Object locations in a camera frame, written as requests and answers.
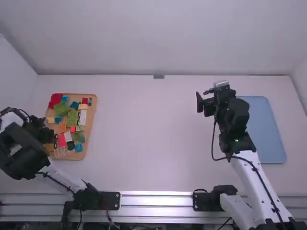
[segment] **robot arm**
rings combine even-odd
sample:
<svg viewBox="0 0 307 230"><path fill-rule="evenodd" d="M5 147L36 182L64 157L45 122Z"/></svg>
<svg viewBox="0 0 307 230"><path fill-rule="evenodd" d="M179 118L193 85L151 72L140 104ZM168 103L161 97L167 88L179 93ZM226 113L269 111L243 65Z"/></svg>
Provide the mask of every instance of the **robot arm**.
<svg viewBox="0 0 307 230"><path fill-rule="evenodd" d="M307 229L304 222L295 222L290 212L279 200L260 164L256 147L246 131L249 119L249 104L236 98L227 81L218 82L204 92L214 97L202 99L197 96L197 111L204 111L205 117L214 116L214 126L218 124L221 134L219 146L225 157L212 158L215 161L228 160L244 185L248 196L246 204L237 190L229 190L228 185L217 186L208 199L218 199L215 203L226 211L241 230L249 229Z"/></svg>
<svg viewBox="0 0 307 230"><path fill-rule="evenodd" d="M53 165L43 144L54 142L57 135L44 125L44 120L25 116L15 108L8 107L0 112L0 168L15 180L39 180L72 196L73 201L65 203L62 215L61 229L67 229L68 214L72 209L106 210L107 202L90 183Z"/></svg>

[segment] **black cable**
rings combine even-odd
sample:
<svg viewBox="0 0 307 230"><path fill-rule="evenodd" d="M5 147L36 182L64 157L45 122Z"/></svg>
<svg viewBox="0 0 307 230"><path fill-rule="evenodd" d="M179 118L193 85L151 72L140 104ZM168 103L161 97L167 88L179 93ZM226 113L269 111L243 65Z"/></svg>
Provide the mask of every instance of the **black cable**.
<svg viewBox="0 0 307 230"><path fill-rule="evenodd" d="M80 221L79 221L79 224L77 226L77 230L79 229L80 225L81 225L81 222L82 222L82 211L80 209Z"/></svg>
<svg viewBox="0 0 307 230"><path fill-rule="evenodd" d="M64 188L66 188L67 191L70 191L70 192L72 192L72 194L75 195L74 191L72 191L72 189L70 187L67 187L66 185L64 185L61 182L57 181L53 177L49 176L47 173L45 173L45 172L37 172L36 174L42 174L43 177L48 177L50 180L52 180L52 181L56 182L57 184L63 186Z"/></svg>
<svg viewBox="0 0 307 230"><path fill-rule="evenodd" d="M24 114L26 114L27 116L28 116L28 118L30 119L30 116L29 116L29 114L25 111L25 110L23 110L23 109L18 109L19 111L22 111L22 112L24 112Z"/></svg>
<svg viewBox="0 0 307 230"><path fill-rule="evenodd" d="M205 192L205 193L208 193L208 191L207 191L206 189L203 189L203 188L195 189L195 190L193 191L193 193L195 193L195 192L197 192L197 191L203 191L203 192Z"/></svg>
<svg viewBox="0 0 307 230"><path fill-rule="evenodd" d="M228 218L228 219L224 222L224 224L222 224L217 230L220 230L222 227L224 227L231 219L232 219L231 217Z"/></svg>
<svg viewBox="0 0 307 230"><path fill-rule="evenodd" d="M212 142L211 142L211 157L212 157L212 159L213 159L214 161L221 161L221 160L227 159L227 157L221 157L221 158L216 159L216 158L214 158L214 155L213 155L213 144L214 144L214 134L215 134L215 126L216 126L216 123L217 123L216 120L214 120L213 135L212 135ZM253 171L254 171L254 172L257 174L257 176L259 177L259 180L260 180L260 182L261 182L261 184L262 184L262 186L263 186L263 188L264 188L266 194L268 195L268 197L269 197L269 199L270 199L270 201L271 201L271 204L272 204L272 206L273 206L273 208L274 208L274 211L276 212L276 215L278 216L278 219L279 219L280 223L282 224L283 229L286 230L284 221L283 221L283 219L282 219L282 217L281 217L281 215L280 215L280 211L279 211L279 209L277 208L277 206L276 206L276 204L275 204L275 202L274 202L274 200L273 200L273 198L272 198L272 195L270 194L270 192L269 192L267 186L265 185L265 183L264 183L264 181L263 181L263 179L262 179L260 173L258 172L258 169L254 166L254 164L253 164L252 162L250 162L249 160L246 160L245 158L237 157L237 156L231 156L230 158L237 158L237 159L240 159L240 160L242 160L242 161L245 161L245 162L247 162L247 163L253 168Z"/></svg>

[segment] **lego brick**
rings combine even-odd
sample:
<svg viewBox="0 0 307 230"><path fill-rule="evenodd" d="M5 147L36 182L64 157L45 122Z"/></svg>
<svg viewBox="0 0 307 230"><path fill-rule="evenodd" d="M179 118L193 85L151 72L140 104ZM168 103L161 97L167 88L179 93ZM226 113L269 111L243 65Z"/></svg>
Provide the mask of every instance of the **lego brick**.
<svg viewBox="0 0 307 230"><path fill-rule="evenodd" d="M70 105L70 107L71 107L71 108L74 108L75 110L77 110L78 107L79 107L79 103L77 103L77 102L72 102L71 105Z"/></svg>
<svg viewBox="0 0 307 230"><path fill-rule="evenodd" d="M79 110L87 110L88 109L88 105L87 104L79 104L79 107L78 107Z"/></svg>
<svg viewBox="0 0 307 230"><path fill-rule="evenodd" d="M53 109L55 104L55 102L49 102L48 108Z"/></svg>
<svg viewBox="0 0 307 230"><path fill-rule="evenodd" d="M92 98L90 97L90 98L88 99L88 105L91 106L92 103L93 103L93 100L92 100Z"/></svg>
<svg viewBox="0 0 307 230"><path fill-rule="evenodd" d="M82 144L81 144L81 143L76 144L76 145L75 145L75 150L76 150L76 152L81 152L81 151L83 151L83 146L82 146Z"/></svg>
<svg viewBox="0 0 307 230"><path fill-rule="evenodd" d="M65 121L60 121L59 122L59 129L60 129L61 133L65 133L67 131L66 122Z"/></svg>
<svg viewBox="0 0 307 230"><path fill-rule="evenodd" d="M60 147L66 146L65 136L63 134L59 136L59 145Z"/></svg>
<svg viewBox="0 0 307 230"><path fill-rule="evenodd" d="M84 136L82 133L79 134L78 141L80 141L80 142L82 142L82 143L85 142L85 136Z"/></svg>
<svg viewBox="0 0 307 230"><path fill-rule="evenodd" d="M71 127L71 133L74 133L76 131L76 129L77 129L76 126L72 126Z"/></svg>
<svg viewBox="0 0 307 230"><path fill-rule="evenodd" d="M79 119L79 125L84 126L86 123L86 110L81 110L80 111L80 119Z"/></svg>
<svg viewBox="0 0 307 230"><path fill-rule="evenodd" d="M83 131L83 126L77 126L76 132L82 132Z"/></svg>
<svg viewBox="0 0 307 230"><path fill-rule="evenodd" d="M87 97L82 98L82 104L88 104L88 98Z"/></svg>
<svg viewBox="0 0 307 230"><path fill-rule="evenodd" d="M51 95L51 100L52 102L60 102L61 101L61 98L62 98L63 94L62 93L54 93Z"/></svg>
<svg viewBox="0 0 307 230"><path fill-rule="evenodd" d="M56 124L59 124L63 119L64 119L63 116L56 116L56 117L54 118L54 122L55 122Z"/></svg>
<svg viewBox="0 0 307 230"><path fill-rule="evenodd" d="M48 123L55 123L54 117L46 117Z"/></svg>
<svg viewBox="0 0 307 230"><path fill-rule="evenodd" d="M54 118L54 122L55 122L56 124L59 124L59 123L60 123L60 121L61 121L61 119L60 119L60 118L58 118L58 117Z"/></svg>
<svg viewBox="0 0 307 230"><path fill-rule="evenodd" d="M68 141L67 142L67 148L68 148L69 151L73 150L75 148L75 142Z"/></svg>
<svg viewBox="0 0 307 230"><path fill-rule="evenodd" d="M63 120L64 120L64 117L63 117L63 116L56 116L55 118L58 118L59 121L63 121Z"/></svg>
<svg viewBox="0 0 307 230"><path fill-rule="evenodd" d="M70 131L65 132L64 133L64 137L65 137L65 141L66 142L72 141L72 137L71 137L71 132Z"/></svg>
<svg viewBox="0 0 307 230"><path fill-rule="evenodd" d="M67 114L67 127L77 126L78 125L78 111L76 110L70 110Z"/></svg>
<svg viewBox="0 0 307 230"><path fill-rule="evenodd" d="M72 133L71 134L72 140L73 141L79 140L80 134L81 133Z"/></svg>
<svg viewBox="0 0 307 230"><path fill-rule="evenodd" d="M65 102L66 104L68 104L69 96L66 96L66 95L62 96L61 102Z"/></svg>
<svg viewBox="0 0 307 230"><path fill-rule="evenodd" d="M71 109L66 105L65 102L60 102L54 105L54 111L56 115L63 116L66 115Z"/></svg>

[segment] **blue mat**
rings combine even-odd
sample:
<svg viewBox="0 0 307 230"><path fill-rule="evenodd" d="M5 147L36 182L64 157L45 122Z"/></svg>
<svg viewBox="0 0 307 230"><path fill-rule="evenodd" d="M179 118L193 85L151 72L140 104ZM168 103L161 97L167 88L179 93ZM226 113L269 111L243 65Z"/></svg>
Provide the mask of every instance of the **blue mat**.
<svg viewBox="0 0 307 230"><path fill-rule="evenodd" d="M287 161L282 140L269 100L263 96L239 96L250 105L247 131L254 142L261 163Z"/></svg>

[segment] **wooden board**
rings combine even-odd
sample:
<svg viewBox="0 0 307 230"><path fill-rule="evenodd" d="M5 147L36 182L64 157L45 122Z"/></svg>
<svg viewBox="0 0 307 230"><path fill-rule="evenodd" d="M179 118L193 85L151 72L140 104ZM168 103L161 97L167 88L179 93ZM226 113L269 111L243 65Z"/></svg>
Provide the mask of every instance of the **wooden board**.
<svg viewBox="0 0 307 230"><path fill-rule="evenodd" d="M86 124L84 126L83 134L85 136L85 142L82 143L83 151L81 152L75 152L70 151L66 155L62 155L61 157L55 157L54 151L50 151L50 156L54 160L71 160L71 161L79 161L82 160L87 152L87 146L90 142L90 134L92 129L92 124L94 120L94 115L96 112L96 106L97 106L97 97L94 94L83 94L83 93L63 93L63 95L69 96L69 103L70 105L73 101L75 102L81 102L83 97L91 97L93 102L92 105L88 107L87 114L86 114ZM46 117L56 117L54 109L47 108L46 111ZM55 133L60 134L60 128L58 124L51 124L48 123L48 127L53 129Z"/></svg>

